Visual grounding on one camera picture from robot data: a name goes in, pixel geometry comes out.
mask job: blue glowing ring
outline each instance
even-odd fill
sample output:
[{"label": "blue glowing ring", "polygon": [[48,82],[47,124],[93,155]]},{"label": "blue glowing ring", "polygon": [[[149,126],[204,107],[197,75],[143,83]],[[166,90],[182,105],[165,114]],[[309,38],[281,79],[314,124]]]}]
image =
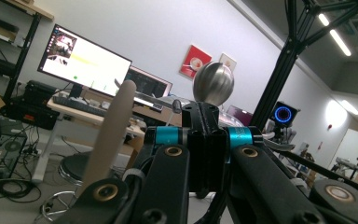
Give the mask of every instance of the blue glowing ring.
[{"label": "blue glowing ring", "polygon": [[[279,116],[279,113],[282,112],[282,110],[287,112],[287,118],[281,118]],[[287,106],[280,106],[275,110],[275,119],[277,121],[279,121],[280,123],[286,123],[288,121],[290,121],[290,119],[292,118],[292,111],[287,107]]]}]

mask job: computer monitor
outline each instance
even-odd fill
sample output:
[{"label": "computer monitor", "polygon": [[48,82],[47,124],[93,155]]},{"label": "computer monitor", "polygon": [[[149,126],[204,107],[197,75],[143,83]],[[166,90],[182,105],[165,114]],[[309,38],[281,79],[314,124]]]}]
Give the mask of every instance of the computer monitor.
[{"label": "computer monitor", "polygon": [[124,80],[132,80],[136,84],[136,91],[148,96],[159,98],[168,96],[172,83],[162,78],[153,76],[134,66],[130,67]]},{"label": "computer monitor", "polygon": [[238,107],[236,107],[235,105],[231,105],[228,108],[227,113],[229,115],[231,115],[232,117],[238,119],[244,126],[249,126],[249,124],[251,123],[251,119],[253,114],[242,110]]},{"label": "computer monitor", "polygon": [[131,60],[55,24],[37,71],[79,86],[115,96],[131,66]]}]

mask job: metal ball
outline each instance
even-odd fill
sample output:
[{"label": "metal ball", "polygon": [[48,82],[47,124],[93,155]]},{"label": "metal ball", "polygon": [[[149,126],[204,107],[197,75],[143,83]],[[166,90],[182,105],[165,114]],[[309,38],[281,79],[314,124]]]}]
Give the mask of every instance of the metal ball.
[{"label": "metal ball", "polygon": [[203,65],[193,79],[193,95],[198,102],[220,106],[234,90],[234,76],[222,63]]}]

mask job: black metal frame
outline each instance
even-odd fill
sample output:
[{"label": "black metal frame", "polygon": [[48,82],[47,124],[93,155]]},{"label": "black metal frame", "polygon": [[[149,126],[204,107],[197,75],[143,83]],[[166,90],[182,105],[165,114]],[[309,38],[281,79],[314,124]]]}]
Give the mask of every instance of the black metal frame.
[{"label": "black metal frame", "polygon": [[3,99],[4,99],[5,103],[7,103],[7,104],[10,101],[11,94],[13,93],[14,89],[17,86],[17,79],[19,79],[19,75],[20,75],[22,66],[24,65],[25,58],[27,57],[28,50],[31,47],[32,41],[34,39],[34,35],[36,33],[36,30],[37,30],[37,27],[39,25],[41,18],[42,18],[42,16],[39,13],[35,13],[33,15],[33,20],[32,20],[30,29],[28,31],[28,35],[25,37],[24,45],[22,47],[19,58],[16,62],[14,76],[10,78],[10,81],[7,84],[7,89],[4,94]]},{"label": "black metal frame", "polygon": [[[276,66],[268,81],[260,101],[255,109],[250,126],[256,126],[263,130],[264,125],[269,119],[270,111],[278,100],[283,89],[284,83],[289,77],[290,71],[295,65],[298,55],[308,46],[325,36],[330,30],[338,27],[349,18],[358,13],[358,0],[339,2],[335,4],[318,6],[312,0],[303,0],[304,8],[301,17],[298,19],[296,14],[296,0],[289,0],[287,6],[287,20],[289,25],[289,36],[283,46]],[[320,13],[347,9],[345,13],[331,21],[328,26],[308,36],[316,16]]]}]

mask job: ceiling light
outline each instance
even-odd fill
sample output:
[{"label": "ceiling light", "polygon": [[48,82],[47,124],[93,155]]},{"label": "ceiling light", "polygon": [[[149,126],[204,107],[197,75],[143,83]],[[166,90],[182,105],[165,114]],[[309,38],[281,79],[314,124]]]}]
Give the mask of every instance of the ceiling light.
[{"label": "ceiling light", "polygon": [[[319,14],[318,16],[319,20],[322,22],[324,26],[328,26],[329,21],[325,17],[323,13]],[[330,35],[334,38],[334,40],[337,42],[339,47],[342,49],[345,55],[351,56],[351,51],[348,49],[348,47],[345,45],[344,41],[341,39],[341,37],[338,35],[337,31],[331,30]]]},{"label": "ceiling light", "polygon": [[348,110],[349,112],[351,112],[352,114],[358,115],[357,109],[356,109],[353,105],[351,105],[348,101],[346,101],[346,100],[341,101],[341,105],[342,105],[346,110]]}]

